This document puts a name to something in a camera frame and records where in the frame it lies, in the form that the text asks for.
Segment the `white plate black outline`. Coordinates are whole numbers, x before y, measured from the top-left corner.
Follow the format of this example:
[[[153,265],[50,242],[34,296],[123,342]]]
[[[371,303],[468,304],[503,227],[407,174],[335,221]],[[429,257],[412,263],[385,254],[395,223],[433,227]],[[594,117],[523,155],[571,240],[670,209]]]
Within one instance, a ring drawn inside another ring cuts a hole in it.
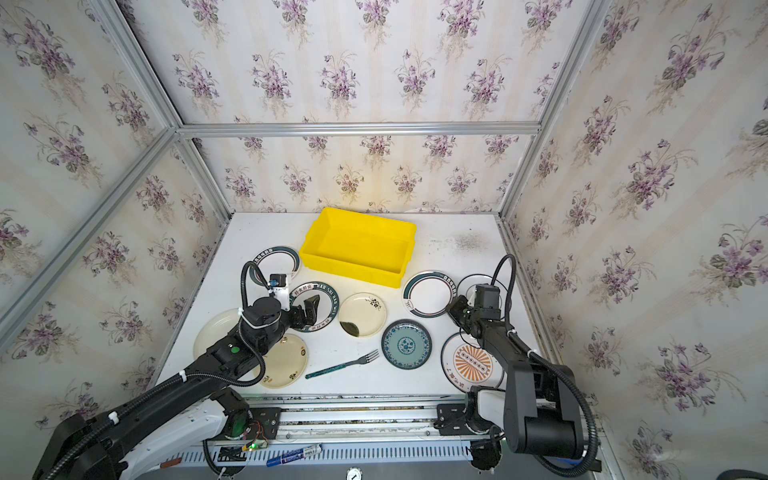
[[[476,298],[477,287],[479,285],[489,285],[491,280],[492,276],[487,274],[475,273],[467,275],[459,281],[457,294],[465,296],[469,303],[473,303]]]

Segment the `orange sunburst plate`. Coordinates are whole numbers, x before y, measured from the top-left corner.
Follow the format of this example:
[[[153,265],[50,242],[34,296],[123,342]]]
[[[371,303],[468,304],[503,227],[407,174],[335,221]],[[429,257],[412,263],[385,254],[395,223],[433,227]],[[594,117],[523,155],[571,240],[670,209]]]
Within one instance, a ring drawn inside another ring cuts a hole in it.
[[[450,336],[441,349],[441,368],[447,380],[468,393],[472,387],[499,388],[505,378],[500,364],[473,338]]]

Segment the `green-rimmed plate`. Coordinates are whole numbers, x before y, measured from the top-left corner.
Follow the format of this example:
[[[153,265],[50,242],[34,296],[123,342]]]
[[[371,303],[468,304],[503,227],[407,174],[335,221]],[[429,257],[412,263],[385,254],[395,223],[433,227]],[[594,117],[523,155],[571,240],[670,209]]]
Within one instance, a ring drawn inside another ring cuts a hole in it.
[[[288,279],[293,279],[301,269],[298,252],[288,246],[266,248],[253,258],[253,262],[267,280],[273,274],[285,274]]]

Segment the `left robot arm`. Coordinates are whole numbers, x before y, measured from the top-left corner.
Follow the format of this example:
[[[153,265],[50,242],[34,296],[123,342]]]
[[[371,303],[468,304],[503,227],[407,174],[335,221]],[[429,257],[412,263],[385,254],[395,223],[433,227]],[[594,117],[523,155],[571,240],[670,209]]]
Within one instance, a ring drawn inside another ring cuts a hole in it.
[[[179,447],[245,425],[238,387],[258,384],[266,356],[289,329],[317,321],[312,296],[288,309],[261,297],[238,311],[238,323],[190,365],[138,397],[92,419],[73,414],[55,429],[36,479],[133,479]]]

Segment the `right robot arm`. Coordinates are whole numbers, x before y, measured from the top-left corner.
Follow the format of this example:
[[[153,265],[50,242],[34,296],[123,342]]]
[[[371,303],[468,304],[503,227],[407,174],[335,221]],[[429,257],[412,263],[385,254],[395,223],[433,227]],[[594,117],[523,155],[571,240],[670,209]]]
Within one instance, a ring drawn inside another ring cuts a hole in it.
[[[471,387],[457,421],[486,435],[478,445],[491,458],[483,466],[494,466],[506,445],[562,478],[597,473],[602,469],[597,420],[572,370],[537,353],[511,323],[516,273],[517,260],[507,254],[490,281],[476,286],[474,300],[459,295],[447,305],[459,331],[473,337],[506,378],[503,388]]]

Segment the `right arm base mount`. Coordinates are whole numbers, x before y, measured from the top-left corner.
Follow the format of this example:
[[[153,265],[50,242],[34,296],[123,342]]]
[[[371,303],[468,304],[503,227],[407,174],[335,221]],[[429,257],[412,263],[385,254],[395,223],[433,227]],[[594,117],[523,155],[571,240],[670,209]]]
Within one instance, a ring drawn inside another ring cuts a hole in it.
[[[468,454],[470,464],[479,471],[493,471],[501,462],[501,443],[504,434],[500,427],[477,413],[476,406],[448,403],[439,404],[433,427],[440,436],[472,436]]]

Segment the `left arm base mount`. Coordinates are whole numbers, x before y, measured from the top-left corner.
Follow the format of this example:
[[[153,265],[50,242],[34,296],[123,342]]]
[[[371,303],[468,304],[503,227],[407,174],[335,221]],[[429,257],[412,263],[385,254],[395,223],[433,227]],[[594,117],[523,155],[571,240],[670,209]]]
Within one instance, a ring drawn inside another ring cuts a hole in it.
[[[233,479],[248,461],[250,453],[264,450],[277,437],[281,409],[251,408],[232,414],[223,430],[202,441],[208,468],[218,479]]]

